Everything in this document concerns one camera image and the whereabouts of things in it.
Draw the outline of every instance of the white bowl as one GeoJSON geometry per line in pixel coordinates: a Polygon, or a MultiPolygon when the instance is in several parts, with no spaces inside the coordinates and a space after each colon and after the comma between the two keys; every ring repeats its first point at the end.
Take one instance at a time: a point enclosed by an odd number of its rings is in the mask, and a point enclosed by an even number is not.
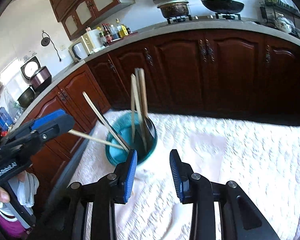
{"type": "Polygon", "coordinates": [[[292,28],[289,24],[281,21],[274,21],[275,26],[284,33],[291,33],[292,28]]]}

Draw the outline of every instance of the magenta clothing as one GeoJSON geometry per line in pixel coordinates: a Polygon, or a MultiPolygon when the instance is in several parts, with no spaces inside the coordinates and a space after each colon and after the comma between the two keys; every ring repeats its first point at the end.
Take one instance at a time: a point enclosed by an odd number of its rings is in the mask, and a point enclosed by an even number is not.
{"type": "Polygon", "coordinates": [[[4,230],[7,235],[13,238],[21,238],[25,233],[25,228],[17,220],[15,222],[7,221],[0,215],[0,229],[4,230]]]}

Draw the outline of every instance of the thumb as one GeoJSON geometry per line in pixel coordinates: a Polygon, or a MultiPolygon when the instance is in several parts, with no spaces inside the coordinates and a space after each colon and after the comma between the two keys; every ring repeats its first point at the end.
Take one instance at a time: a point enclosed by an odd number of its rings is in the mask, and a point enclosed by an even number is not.
{"type": "Polygon", "coordinates": [[[9,194],[2,187],[0,187],[0,202],[2,203],[10,202],[9,194]]]}

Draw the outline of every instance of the cooking oil bottle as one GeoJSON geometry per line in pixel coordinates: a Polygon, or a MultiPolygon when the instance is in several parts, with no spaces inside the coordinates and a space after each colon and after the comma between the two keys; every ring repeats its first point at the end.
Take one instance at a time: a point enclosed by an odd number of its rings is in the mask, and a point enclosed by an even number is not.
{"type": "Polygon", "coordinates": [[[119,19],[116,19],[115,22],[117,24],[117,29],[118,29],[120,37],[123,38],[124,36],[128,36],[126,27],[121,25],[119,19]]]}

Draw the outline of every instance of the blue plastic container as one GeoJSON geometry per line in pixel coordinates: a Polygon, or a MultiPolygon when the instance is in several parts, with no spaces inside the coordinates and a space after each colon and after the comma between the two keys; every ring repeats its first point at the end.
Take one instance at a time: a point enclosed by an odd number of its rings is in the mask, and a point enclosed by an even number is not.
{"type": "Polygon", "coordinates": [[[9,126],[13,124],[12,118],[4,107],[0,107],[0,127],[2,131],[7,131],[9,126]]]}
{"type": "MultiPolygon", "coordinates": [[[[139,125],[138,115],[135,113],[135,126],[139,125]]],[[[134,143],[132,143],[132,129],[131,129],[131,112],[124,114],[123,116],[119,117],[117,121],[112,125],[112,127],[119,133],[122,138],[131,146],[131,148],[136,149],[138,162],[137,164],[143,163],[154,151],[157,145],[157,131],[155,130],[155,136],[152,140],[151,148],[148,152],[145,151],[141,135],[137,132],[135,133],[134,143]]],[[[108,133],[107,141],[119,144],[116,139],[114,139],[111,133],[108,133]]],[[[109,145],[106,145],[106,157],[108,161],[116,166],[118,163],[125,162],[127,159],[128,153],[125,150],[120,150],[109,145]]]]}

